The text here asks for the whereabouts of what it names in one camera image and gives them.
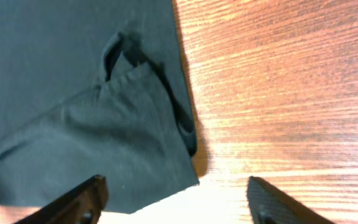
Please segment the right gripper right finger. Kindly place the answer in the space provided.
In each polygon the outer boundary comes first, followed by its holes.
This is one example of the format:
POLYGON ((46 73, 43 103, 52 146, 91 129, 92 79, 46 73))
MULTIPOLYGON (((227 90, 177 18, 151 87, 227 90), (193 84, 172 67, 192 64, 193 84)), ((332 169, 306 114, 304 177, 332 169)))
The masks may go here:
POLYGON ((249 177, 247 199, 254 224, 333 224, 260 177, 249 177))

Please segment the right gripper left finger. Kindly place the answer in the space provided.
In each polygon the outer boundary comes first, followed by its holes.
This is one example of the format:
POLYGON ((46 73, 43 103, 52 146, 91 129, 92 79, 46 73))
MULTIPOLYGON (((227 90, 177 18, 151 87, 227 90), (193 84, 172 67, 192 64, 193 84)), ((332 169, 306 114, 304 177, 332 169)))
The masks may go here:
POLYGON ((106 178, 94 175, 15 224, 97 224, 107 201, 106 178))

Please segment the black t-shirt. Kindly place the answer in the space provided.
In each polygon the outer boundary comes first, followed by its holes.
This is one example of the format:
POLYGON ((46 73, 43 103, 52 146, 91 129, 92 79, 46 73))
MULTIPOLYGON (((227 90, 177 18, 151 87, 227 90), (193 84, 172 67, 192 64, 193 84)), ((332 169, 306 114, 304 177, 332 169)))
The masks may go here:
POLYGON ((105 176, 133 213, 198 184, 169 0, 0 0, 0 205, 105 176))

